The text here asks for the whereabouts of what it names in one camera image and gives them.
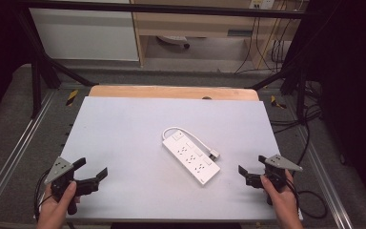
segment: white cabinet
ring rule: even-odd
[[[129,0],[89,2],[130,3]],[[52,58],[138,61],[130,12],[30,11],[46,53]]]

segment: human hand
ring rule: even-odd
[[[287,179],[293,183],[293,177],[288,170],[285,171]],[[296,208],[295,196],[290,188],[286,185],[281,193],[278,193],[273,184],[264,175],[260,176],[264,190],[272,199],[275,214],[277,216],[280,228],[303,228],[298,217],[298,209]]]
[[[76,182],[73,181],[70,183],[70,185],[68,185],[68,188],[65,190],[65,193],[61,197],[59,202],[57,202],[53,197],[51,197],[51,185],[47,185],[43,199],[47,197],[49,198],[41,205],[41,213],[40,219],[37,223],[37,229],[61,228],[65,221],[65,215],[67,214],[68,205],[73,199],[75,192]]]

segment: aluminum rail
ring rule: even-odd
[[[292,99],[285,98],[287,107],[290,110],[290,113],[294,119],[297,119],[295,113],[295,104]],[[306,143],[307,139],[307,130],[304,126],[297,127],[299,133],[301,135],[302,141]],[[310,141],[308,151],[308,158],[311,161],[311,165],[315,171],[317,181],[322,189],[323,195],[325,195],[326,201],[329,205],[329,208],[332,211],[332,215],[335,219],[338,228],[341,229],[353,229],[353,224],[350,221],[349,215],[347,214],[343,203],[340,200],[340,197],[337,194],[336,188],[332,183],[329,174],[326,172],[326,169],[320,160],[314,143]]]
[[[19,163],[22,155],[25,153],[31,139],[36,132],[38,126],[40,125],[41,121],[43,120],[49,106],[51,104],[51,100],[55,95],[55,91],[48,92],[46,97],[43,100],[43,106],[40,113],[37,115],[35,119],[32,119],[26,128],[25,132],[20,137],[19,141],[17,142],[16,146],[14,147],[13,151],[11,152],[8,160],[6,161],[5,165],[3,166],[0,172],[0,196],[3,193],[6,185],[8,184],[11,175],[13,174],[14,170],[16,169],[17,164]]]

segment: electrical outlet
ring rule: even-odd
[[[201,183],[206,184],[219,167],[181,131],[176,131],[163,141],[163,145]]]
[[[263,3],[260,5],[262,10],[271,10],[275,0],[263,0]]]
[[[252,0],[249,9],[260,9],[263,4],[263,0]]]

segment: white cable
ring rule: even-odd
[[[206,144],[204,144],[200,139],[198,139],[195,135],[193,135],[192,133],[180,128],[180,127],[170,127],[168,129],[166,129],[165,131],[163,131],[162,133],[162,137],[163,139],[165,140],[166,137],[165,137],[165,133],[167,133],[169,130],[179,130],[179,131],[182,131],[182,132],[185,132],[186,134],[190,135],[191,137],[193,137],[195,140],[197,140],[201,145],[203,145],[209,152],[210,154],[213,156],[213,158],[218,158],[219,157],[219,152],[211,149],[210,147],[208,147]]]

